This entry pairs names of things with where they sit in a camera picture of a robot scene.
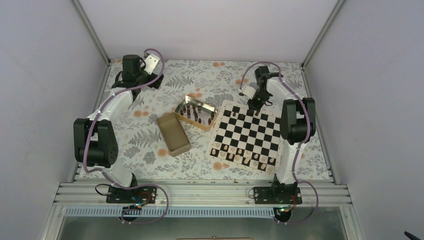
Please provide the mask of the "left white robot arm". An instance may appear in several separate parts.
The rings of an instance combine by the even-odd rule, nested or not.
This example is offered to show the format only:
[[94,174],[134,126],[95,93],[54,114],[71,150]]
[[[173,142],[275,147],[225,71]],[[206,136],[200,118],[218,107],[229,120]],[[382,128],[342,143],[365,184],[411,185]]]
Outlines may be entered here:
[[117,73],[109,96],[92,114],[77,118],[73,123],[74,155],[86,173],[99,172],[113,187],[120,188],[119,196],[131,203],[139,197],[133,173],[117,162],[119,147],[114,123],[136,100],[142,88],[159,88],[164,67],[162,55],[148,49],[143,56],[127,54],[122,57],[122,70]]

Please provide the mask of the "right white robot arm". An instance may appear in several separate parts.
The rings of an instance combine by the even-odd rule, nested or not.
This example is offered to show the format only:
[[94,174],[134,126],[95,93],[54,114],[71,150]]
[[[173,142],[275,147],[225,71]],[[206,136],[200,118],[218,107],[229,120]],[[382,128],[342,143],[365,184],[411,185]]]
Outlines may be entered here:
[[249,97],[248,108],[260,111],[271,97],[282,103],[279,136],[283,139],[283,149],[275,170],[275,179],[280,184],[300,183],[296,177],[296,163],[316,132],[315,100],[295,92],[280,71],[270,72],[267,66],[260,66],[254,75],[257,89],[244,86],[240,91]]

